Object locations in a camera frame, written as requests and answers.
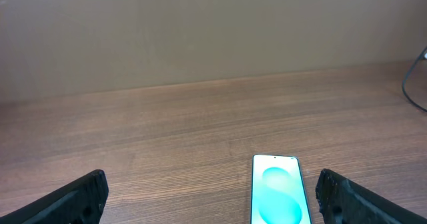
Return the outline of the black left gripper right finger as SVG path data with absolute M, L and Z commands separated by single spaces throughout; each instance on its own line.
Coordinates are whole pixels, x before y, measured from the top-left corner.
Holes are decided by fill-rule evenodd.
M 330 169 L 320 172 L 316 199 L 325 224 L 426 224 L 426 218 Z

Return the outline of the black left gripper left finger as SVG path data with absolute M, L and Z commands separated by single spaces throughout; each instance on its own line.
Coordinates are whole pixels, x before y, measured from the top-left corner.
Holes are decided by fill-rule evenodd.
M 108 198 L 105 172 L 96 169 L 1 217 L 1 224 L 98 224 Z

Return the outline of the light blue smartphone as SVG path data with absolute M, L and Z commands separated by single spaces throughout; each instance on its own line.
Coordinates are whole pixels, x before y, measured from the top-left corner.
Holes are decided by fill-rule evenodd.
M 297 157 L 253 156 L 250 223 L 312 224 Z

